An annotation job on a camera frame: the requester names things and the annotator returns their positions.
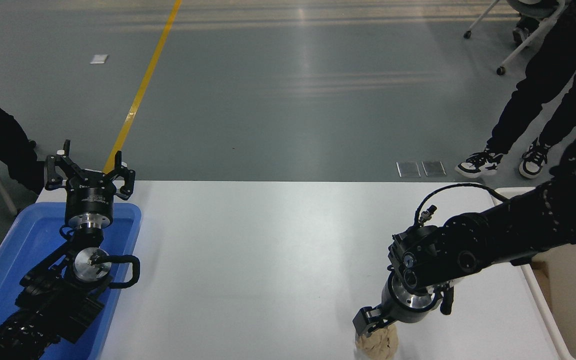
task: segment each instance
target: black pants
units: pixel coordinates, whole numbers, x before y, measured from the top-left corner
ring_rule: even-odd
[[[43,186],[43,163],[15,118],[0,108],[0,160],[8,174],[26,188],[40,192]]]
[[[576,0],[550,30],[537,54],[528,62],[525,79],[505,105],[499,122],[492,130],[487,147],[494,153],[507,154],[576,71]],[[544,126],[539,139],[549,146],[558,144],[576,126],[576,75],[570,91]]]

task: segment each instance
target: blue plastic tray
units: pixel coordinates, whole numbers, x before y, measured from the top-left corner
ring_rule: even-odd
[[[14,221],[0,246],[0,325],[19,308],[15,299],[23,290],[19,280],[64,243],[59,228],[64,225],[66,204],[40,202],[25,208]],[[132,254],[139,234],[142,212],[132,203],[115,203],[114,221],[103,230],[101,248],[110,255]],[[123,281],[128,264],[113,265],[110,274]],[[107,289],[99,297],[105,304],[76,344],[62,339],[46,349],[41,360],[94,360],[98,358],[110,328],[119,289]]]

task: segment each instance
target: screw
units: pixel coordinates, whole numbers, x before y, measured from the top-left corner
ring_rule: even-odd
[[[408,254],[404,256],[404,265],[406,265],[406,268],[412,268],[415,264],[415,258],[412,257],[412,255]]]

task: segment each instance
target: person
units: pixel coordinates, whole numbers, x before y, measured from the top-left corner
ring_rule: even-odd
[[[557,23],[544,38],[539,51],[528,62],[525,79],[516,85],[510,101],[492,129],[483,151],[475,152],[455,170],[467,178],[492,175],[503,155],[528,129],[528,125],[569,82],[576,71],[576,0],[570,2]],[[573,84],[547,121],[539,136],[523,153],[519,173],[534,179],[548,164],[548,151],[576,126],[576,75]]]
[[[44,187],[44,162],[37,161],[33,143],[16,119],[0,108],[0,160],[12,180],[39,194]]]

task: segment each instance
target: cable connector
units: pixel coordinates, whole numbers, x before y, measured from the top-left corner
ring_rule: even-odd
[[[421,212],[419,215],[419,224],[423,226],[427,221],[433,218],[433,214],[437,211],[437,207],[435,205],[430,205],[427,210]]]

